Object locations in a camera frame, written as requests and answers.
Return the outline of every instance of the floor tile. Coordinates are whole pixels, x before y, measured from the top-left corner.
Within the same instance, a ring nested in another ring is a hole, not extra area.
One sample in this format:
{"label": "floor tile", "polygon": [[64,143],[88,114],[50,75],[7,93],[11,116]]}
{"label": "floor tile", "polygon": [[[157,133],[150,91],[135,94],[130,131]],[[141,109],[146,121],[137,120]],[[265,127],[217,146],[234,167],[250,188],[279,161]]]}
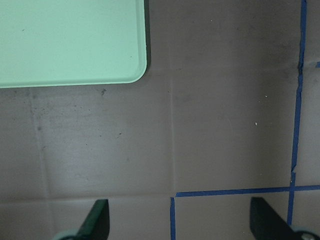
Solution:
{"label": "floor tile", "polygon": [[0,239],[49,240],[52,226],[46,203],[0,204]]}
{"label": "floor tile", "polygon": [[295,192],[292,217],[294,228],[311,231],[320,236],[319,198],[319,190]]}
{"label": "floor tile", "polygon": [[177,240],[254,240],[249,227],[251,197],[263,197],[287,218],[288,193],[175,198]]}
{"label": "floor tile", "polygon": [[45,197],[28,88],[0,89],[0,203]]}
{"label": "floor tile", "polygon": [[177,73],[176,191],[288,186],[296,79],[288,69]]}
{"label": "floor tile", "polygon": [[171,1],[176,191],[287,186],[300,1]]}
{"label": "floor tile", "polygon": [[124,85],[34,89],[50,196],[170,192],[168,91],[165,75]]}
{"label": "floor tile", "polygon": [[[67,200],[52,203],[55,232],[77,229],[95,200]],[[108,240],[170,239],[170,198],[116,197],[109,199]]]}

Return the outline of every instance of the gray floor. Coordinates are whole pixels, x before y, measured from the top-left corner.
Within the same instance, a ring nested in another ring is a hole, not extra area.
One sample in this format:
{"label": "gray floor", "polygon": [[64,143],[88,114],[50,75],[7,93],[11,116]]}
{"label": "gray floor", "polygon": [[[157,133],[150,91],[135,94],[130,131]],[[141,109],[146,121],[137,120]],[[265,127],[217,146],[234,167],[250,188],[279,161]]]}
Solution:
{"label": "gray floor", "polygon": [[[288,187],[300,0],[150,0],[139,81],[0,89],[0,239],[78,228],[110,199],[110,240],[169,240],[176,192]],[[320,2],[308,0],[296,185],[320,184]],[[288,196],[265,193],[285,219]],[[176,198],[176,239],[253,239],[252,195]],[[320,229],[320,191],[293,224]]]}

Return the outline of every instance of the black plastic piece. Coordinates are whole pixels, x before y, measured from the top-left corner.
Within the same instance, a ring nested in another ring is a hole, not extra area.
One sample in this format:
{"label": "black plastic piece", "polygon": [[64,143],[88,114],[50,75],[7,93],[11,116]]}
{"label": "black plastic piece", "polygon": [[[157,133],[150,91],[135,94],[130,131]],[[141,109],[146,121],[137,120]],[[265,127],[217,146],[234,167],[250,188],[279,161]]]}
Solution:
{"label": "black plastic piece", "polygon": [[302,240],[262,197],[251,199],[250,229],[256,240]]}
{"label": "black plastic piece", "polygon": [[95,201],[77,234],[65,236],[60,240],[107,240],[109,232],[109,202],[107,199],[101,199]]}

